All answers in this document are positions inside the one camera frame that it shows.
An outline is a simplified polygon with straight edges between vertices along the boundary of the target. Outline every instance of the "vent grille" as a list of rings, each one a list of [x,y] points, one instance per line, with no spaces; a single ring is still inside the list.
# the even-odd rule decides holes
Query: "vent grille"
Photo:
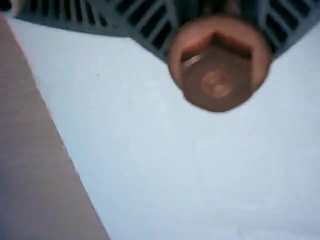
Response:
[[[112,18],[131,38],[162,60],[178,29],[178,15],[172,0],[101,0],[91,2],[100,9],[111,9]]]
[[[26,0],[18,19],[76,32],[125,37],[112,18],[98,12],[90,0]]]
[[[320,19],[319,0],[270,0],[258,15],[272,52],[277,56],[294,44]]]

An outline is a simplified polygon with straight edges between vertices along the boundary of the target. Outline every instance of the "gray plastic housing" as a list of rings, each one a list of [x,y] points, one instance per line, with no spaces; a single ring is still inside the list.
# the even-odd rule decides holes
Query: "gray plastic housing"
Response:
[[[320,21],[320,0],[258,0],[257,25],[277,58]]]
[[[127,37],[107,11],[99,11],[90,0],[24,0],[18,19],[48,27]]]

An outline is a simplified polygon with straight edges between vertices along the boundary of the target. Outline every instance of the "white surface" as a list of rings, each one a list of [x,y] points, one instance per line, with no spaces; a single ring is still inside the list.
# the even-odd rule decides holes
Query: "white surface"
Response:
[[[320,238],[320,25],[224,114],[129,39],[10,25],[112,240]]]

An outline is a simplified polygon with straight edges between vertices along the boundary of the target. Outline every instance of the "beige surface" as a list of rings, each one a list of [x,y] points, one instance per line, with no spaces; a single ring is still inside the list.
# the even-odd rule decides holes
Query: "beige surface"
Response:
[[[109,239],[1,17],[0,239]]]

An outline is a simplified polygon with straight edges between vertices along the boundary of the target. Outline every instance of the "brown cap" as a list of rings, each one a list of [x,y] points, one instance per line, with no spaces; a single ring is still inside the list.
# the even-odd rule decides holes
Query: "brown cap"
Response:
[[[168,54],[170,74],[184,97],[212,112],[245,102],[265,80],[271,61],[263,36],[228,16],[187,23]]]

